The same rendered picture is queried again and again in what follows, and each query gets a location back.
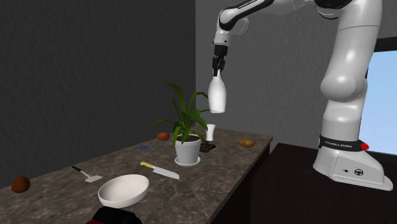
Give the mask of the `brown round fruit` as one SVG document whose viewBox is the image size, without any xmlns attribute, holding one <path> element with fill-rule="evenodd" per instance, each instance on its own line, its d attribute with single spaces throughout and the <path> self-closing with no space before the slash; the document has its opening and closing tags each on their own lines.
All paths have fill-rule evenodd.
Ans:
<svg viewBox="0 0 397 224">
<path fill-rule="evenodd" d="M 31 182 L 29 178 L 20 176 L 13 181 L 11 190 L 15 193 L 24 193 L 30 188 L 30 186 Z"/>
</svg>

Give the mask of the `green plant in white pot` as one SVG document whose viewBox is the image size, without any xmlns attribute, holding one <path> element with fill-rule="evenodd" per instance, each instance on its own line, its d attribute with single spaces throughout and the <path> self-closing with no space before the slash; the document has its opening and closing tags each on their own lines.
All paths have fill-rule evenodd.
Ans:
<svg viewBox="0 0 397 224">
<path fill-rule="evenodd" d="M 177 161 L 183 165 L 194 164 L 199 160 L 200 146 L 202 144 L 205 145 L 205 139 L 200 132 L 192 130 L 192 125 L 196 123 L 204 128 L 204 130 L 208 130 L 208 126 L 201 117 L 201 113 L 209 111 L 209 109 L 192 109 L 192 104 L 196 96 L 202 95 L 205 98 L 208 98 L 208 96 L 204 92 L 194 92 L 190 97 L 189 104 L 186 105 L 181 88 L 171 83 L 167 83 L 167 85 L 175 91 L 179 100 L 179 105 L 177 105 L 175 98 L 171 97 L 178 115 L 178 120 L 173 122 L 166 118 L 160 119 L 151 124 L 146 130 L 162 122 L 173 124 L 172 147 L 176 151 Z"/>
</svg>

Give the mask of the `white bottle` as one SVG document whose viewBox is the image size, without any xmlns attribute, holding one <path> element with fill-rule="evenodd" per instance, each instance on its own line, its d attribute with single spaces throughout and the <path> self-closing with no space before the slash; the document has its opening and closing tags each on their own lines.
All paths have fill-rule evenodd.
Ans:
<svg viewBox="0 0 397 224">
<path fill-rule="evenodd" d="M 209 85 L 209 109 L 211 113 L 224 113 L 226 109 L 226 88 L 221 79 L 221 70 L 217 70 Z"/>
</svg>

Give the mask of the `dark robot stand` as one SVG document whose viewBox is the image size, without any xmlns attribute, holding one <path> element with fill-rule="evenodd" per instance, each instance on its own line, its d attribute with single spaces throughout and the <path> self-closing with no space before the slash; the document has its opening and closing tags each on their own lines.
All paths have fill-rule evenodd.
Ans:
<svg viewBox="0 0 397 224">
<path fill-rule="evenodd" d="M 372 153 L 391 191 L 335 182 L 314 170 L 316 155 L 277 144 L 253 178 L 250 224 L 397 224 L 397 155 Z"/>
</svg>

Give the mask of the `white bowl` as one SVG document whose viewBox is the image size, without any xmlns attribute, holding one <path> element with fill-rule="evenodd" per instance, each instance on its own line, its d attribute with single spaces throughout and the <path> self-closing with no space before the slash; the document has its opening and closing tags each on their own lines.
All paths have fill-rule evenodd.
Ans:
<svg viewBox="0 0 397 224">
<path fill-rule="evenodd" d="M 148 192 L 149 184 L 145 176 L 128 174 L 107 181 L 97 194 L 103 206 L 121 209 L 142 200 Z"/>
</svg>

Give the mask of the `window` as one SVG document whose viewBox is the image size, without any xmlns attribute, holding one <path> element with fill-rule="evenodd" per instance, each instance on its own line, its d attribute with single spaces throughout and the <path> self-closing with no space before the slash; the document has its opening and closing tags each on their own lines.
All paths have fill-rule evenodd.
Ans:
<svg viewBox="0 0 397 224">
<path fill-rule="evenodd" d="M 359 138 L 370 151 L 397 155 L 397 37 L 377 40 L 367 81 Z"/>
</svg>

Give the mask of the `black and red object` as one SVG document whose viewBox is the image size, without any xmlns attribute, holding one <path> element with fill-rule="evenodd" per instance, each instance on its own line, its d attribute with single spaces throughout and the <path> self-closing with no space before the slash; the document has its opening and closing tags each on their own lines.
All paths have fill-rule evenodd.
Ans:
<svg viewBox="0 0 397 224">
<path fill-rule="evenodd" d="M 108 206 L 97 210 L 92 219 L 86 224 L 143 224 L 142 221 L 130 211 L 124 211 Z"/>
</svg>

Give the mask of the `yellow-handled kitchen knife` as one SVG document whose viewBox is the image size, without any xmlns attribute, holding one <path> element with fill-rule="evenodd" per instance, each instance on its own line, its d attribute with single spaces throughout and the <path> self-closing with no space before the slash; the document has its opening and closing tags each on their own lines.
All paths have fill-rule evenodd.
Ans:
<svg viewBox="0 0 397 224">
<path fill-rule="evenodd" d="M 175 172 L 172 172 L 172 171 L 169 171 L 167 169 L 163 169 L 161 167 L 157 167 L 157 166 L 149 164 L 147 162 L 140 162 L 139 165 L 143 165 L 145 167 L 149 167 L 149 168 L 153 169 L 153 172 L 156 173 L 156 174 L 159 174 L 159 175 L 162 175 L 162 176 L 165 176 L 165 177 L 168 177 L 168 178 L 180 180 L 179 174 L 177 174 Z"/>
</svg>

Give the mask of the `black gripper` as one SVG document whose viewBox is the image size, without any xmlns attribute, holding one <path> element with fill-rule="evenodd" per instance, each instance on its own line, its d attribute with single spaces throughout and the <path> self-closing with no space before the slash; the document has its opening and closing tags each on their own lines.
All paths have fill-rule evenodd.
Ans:
<svg viewBox="0 0 397 224">
<path fill-rule="evenodd" d="M 218 71 L 222 71 L 225 66 L 224 57 L 227 56 L 228 46 L 214 45 L 214 57 L 212 58 L 212 73 L 213 76 L 218 75 Z"/>
</svg>

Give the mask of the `black-handled metal spatula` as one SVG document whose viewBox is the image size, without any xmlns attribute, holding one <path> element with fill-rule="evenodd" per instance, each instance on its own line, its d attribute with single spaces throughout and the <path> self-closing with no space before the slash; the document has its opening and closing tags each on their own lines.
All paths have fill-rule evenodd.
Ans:
<svg viewBox="0 0 397 224">
<path fill-rule="evenodd" d="M 76 166 L 72 166 L 72 168 L 75 169 L 75 170 L 77 170 L 77 171 L 79 171 L 79 172 L 82 173 L 83 175 L 85 175 L 85 176 L 87 177 L 86 180 L 85 180 L 87 183 L 93 183 L 93 182 L 95 182 L 95 181 L 97 181 L 97 180 L 102 179 L 102 176 L 98 176 L 98 175 L 91 176 L 91 175 L 85 173 L 83 170 L 81 170 L 80 168 L 78 168 L 78 167 L 76 167 Z"/>
</svg>

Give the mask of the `white cup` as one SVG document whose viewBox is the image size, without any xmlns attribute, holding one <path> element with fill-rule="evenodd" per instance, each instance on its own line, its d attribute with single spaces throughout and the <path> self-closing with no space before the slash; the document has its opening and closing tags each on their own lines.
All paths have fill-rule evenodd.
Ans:
<svg viewBox="0 0 397 224">
<path fill-rule="evenodd" d="M 209 142 L 213 141 L 215 127 L 215 124 L 207 124 L 206 140 Z"/>
</svg>

